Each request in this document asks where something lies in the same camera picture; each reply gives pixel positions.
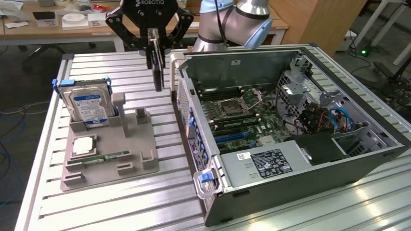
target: table leg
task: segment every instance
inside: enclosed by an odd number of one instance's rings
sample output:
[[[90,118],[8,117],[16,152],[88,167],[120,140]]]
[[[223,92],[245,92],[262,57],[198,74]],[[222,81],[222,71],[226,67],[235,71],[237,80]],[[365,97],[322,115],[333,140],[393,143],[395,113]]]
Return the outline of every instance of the table leg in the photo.
[[[403,11],[407,9],[409,7],[402,5],[399,7],[399,9],[397,10],[397,12],[394,13],[394,15],[390,18],[390,21],[387,22],[386,26],[383,27],[383,29],[381,30],[378,36],[375,37],[371,46],[377,46],[379,41],[382,40],[382,38],[385,37],[389,29],[391,28],[393,24],[395,23],[395,21],[398,20],[401,14],[403,13]]]
[[[116,48],[116,52],[124,52],[124,43],[123,43],[123,40],[116,37],[114,39],[114,43],[115,43],[115,48]]]
[[[365,38],[365,36],[366,36],[366,34],[367,34],[367,32],[369,32],[369,30],[370,30],[370,28],[371,28],[371,26],[373,26],[373,24],[374,24],[377,18],[378,18],[378,16],[381,15],[383,9],[385,9],[386,6],[387,6],[387,3],[389,3],[387,0],[383,0],[383,1],[381,2],[379,6],[378,6],[378,9],[375,10],[375,12],[374,12],[374,14],[373,14],[373,16],[371,16],[371,18],[370,18],[370,20],[369,20],[369,22],[367,22],[365,28],[361,30],[361,33],[359,33],[359,35],[358,35],[358,38],[357,38],[355,41],[354,41],[355,46],[359,45],[359,42],[361,42],[362,39]]]
[[[283,37],[286,34],[286,30],[277,30],[277,33],[274,33],[274,37],[271,40],[271,45],[281,45],[283,41]]]
[[[403,62],[406,57],[410,55],[411,53],[411,43],[409,44],[409,46],[406,47],[406,49],[403,50],[403,52],[399,54],[398,58],[395,59],[395,61],[393,62],[393,64],[395,66],[399,66]]]

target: motherboard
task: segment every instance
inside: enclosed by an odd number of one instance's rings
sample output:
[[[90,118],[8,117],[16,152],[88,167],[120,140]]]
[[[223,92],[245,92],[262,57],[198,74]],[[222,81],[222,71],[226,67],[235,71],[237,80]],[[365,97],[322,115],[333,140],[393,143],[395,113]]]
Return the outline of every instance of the motherboard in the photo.
[[[261,87],[215,93],[213,98],[202,95],[201,99],[221,154],[281,143],[291,135],[274,98]]]

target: green circuit board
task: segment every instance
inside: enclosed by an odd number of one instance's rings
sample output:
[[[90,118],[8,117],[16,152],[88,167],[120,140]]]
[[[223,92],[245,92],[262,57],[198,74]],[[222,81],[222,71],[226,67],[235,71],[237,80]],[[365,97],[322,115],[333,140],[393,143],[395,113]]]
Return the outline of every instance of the green circuit board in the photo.
[[[270,99],[263,93],[254,95],[250,94],[250,92],[251,88],[246,89],[246,94],[243,94],[241,98],[202,102],[209,121],[233,119],[234,126],[233,128],[226,129],[226,131],[230,132],[231,130],[235,130],[234,134],[239,134],[241,129],[241,133],[247,132],[247,136],[245,138],[218,143],[222,154],[259,147],[267,143],[283,142],[283,140],[291,135],[283,124],[283,119],[274,110],[273,99]],[[239,128],[237,123],[238,120],[235,119],[239,116],[251,116],[255,114],[259,114],[257,117],[259,122]]]

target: metal slotted table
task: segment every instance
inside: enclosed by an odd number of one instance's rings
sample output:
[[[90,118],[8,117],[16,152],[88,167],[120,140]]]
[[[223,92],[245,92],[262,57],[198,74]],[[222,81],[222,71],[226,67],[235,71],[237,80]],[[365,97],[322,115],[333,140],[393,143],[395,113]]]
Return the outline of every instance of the metal slotted table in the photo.
[[[307,48],[411,139],[407,121],[326,53]],[[170,69],[164,76],[166,90],[155,92],[151,70],[146,68],[146,58],[138,52],[79,54],[62,61],[58,78],[110,76],[114,92],[126,92],[126,110],[148,108],[160,171],[111,185],[60,191],[70,115],[54,93],[16,230],[411,230],[410,151],[355,184],[206,227],[171,105]],[[319,70],[314,70],[313,77],[326,90],[335,88]]]

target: robotic arm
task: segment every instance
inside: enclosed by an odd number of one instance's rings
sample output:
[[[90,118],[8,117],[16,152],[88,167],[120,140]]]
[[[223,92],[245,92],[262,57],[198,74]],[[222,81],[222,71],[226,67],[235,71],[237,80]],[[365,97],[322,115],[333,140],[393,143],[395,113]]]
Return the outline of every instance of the robotic arm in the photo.
[[[246,48],[255,49],[269,35],[271,24],[269,0],[242,0],[237,6],[233,0],[203,0],[194,51],[226,50],[225,37]]]
[[[179,23],[167,35],[166,26],[174,15],[179,16]],[[123,24],[126,15],[140,29],[136,37]],[[163,68],[166,54],[171,46],[181,43],[193,22],[190,12],[179,8],[175,0],[122,0],[120,7],[110,13],[106,22],[130,48],[138,48],[146,56],[147,67],[154,71],[155,90],[164,88]]]

